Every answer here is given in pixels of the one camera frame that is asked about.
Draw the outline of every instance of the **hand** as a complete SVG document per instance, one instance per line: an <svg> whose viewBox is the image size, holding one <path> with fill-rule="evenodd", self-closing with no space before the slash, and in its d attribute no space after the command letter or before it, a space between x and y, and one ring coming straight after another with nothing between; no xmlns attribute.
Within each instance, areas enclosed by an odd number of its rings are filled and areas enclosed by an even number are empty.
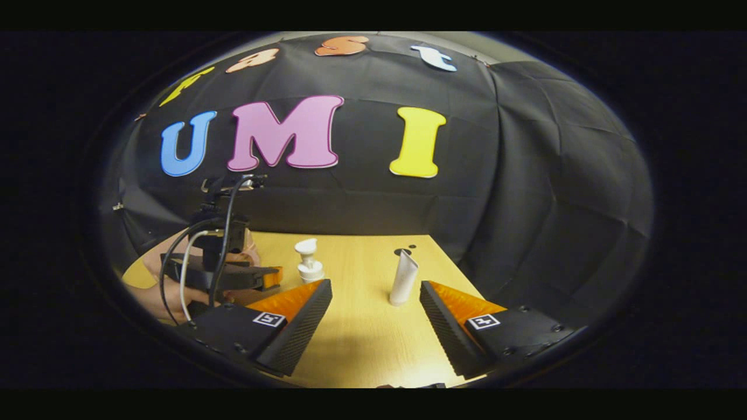
<svg viewBox="0 0 747 420"><path fill-rule="evenodd" d="M126 285L132 296L137 302L145 308L151 315L158 319L164 319L171 321L169 312L164 307L164 302L161 299L161 288L154 285L151 288L136 288L130 285ZM184 314L182 309L182 300L179 296L179 284L170 278L164 279L164 292L166 295L166 302L171 310L172 315L176 319L176 322L182 324L187 322L187 316ZM208 304L208 294L193 288L185 288L185 302L187 305L193 301L202 302L205 305Z"/></svg>

